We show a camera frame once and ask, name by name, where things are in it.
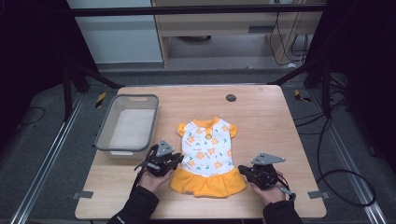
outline white cabinet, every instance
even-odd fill
[[[151,7],[149,0],[67,0],[71,8]],[[153,16],[76,17],[97,64],[162,63]]]

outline hand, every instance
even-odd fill
[[[152,175],[149,171],[146,171],[142,174],[138,184],[140,187],[156,193],[160,189],[161,185],[171,178],[173,172],[174,170],[170,170],[165,176],[157,177]]]
[[[280,183],[277,183],[276,185],[279,186],[279,188],[283,187]],[[280,191],[280,189],[277,187],[274,187],[272,189],[260,189],[253,183],[250,183],[250,186],[253,191],[262,198],[262,201],[264,202],[264,207],[266,207],[270,203],[277,203],[286,200],[285,193]]]

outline plastic bin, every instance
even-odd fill
[[[111,159],[143,160],[153,144],[159,100],[152,94],[113,98],[96,137],[96,147]]]

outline table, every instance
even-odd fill
[[[193,119],[218,116],[238,127],[232,139],[235,166],[251,166],[260,152],[283,157],[274,164],[287,178],[297,194],[295,208],[300,217],[324,217],[326,208],[321,198],[310,199],[307,192],[318,190],[300,138],[295,129],[280,87],[269,85],[224,86],[156,86],[127,87],[120,93],[156,94],[160,99],[155,142],[165,139],[180,151],[181,137],[177,124]],[[233,94],[236,101],[228,102]],[[107,219],[124,206],[140,161],[111,160],[97,151],[84,191],[90,199],[80,198],[76,216],[80,219]],[[165,183],[158,193],[160,203],[153,219],[164,218],[262,218],[262,202],[250,189],[226,199],[194,198],[177,193]]]

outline black metal pole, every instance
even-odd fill
[[[241,5],[241,6],[188,6],[188,7],[113,7],[51,10],[44,13],[74,17],[254,13],[254,12],[313,12],[324,11],[326,4]]]

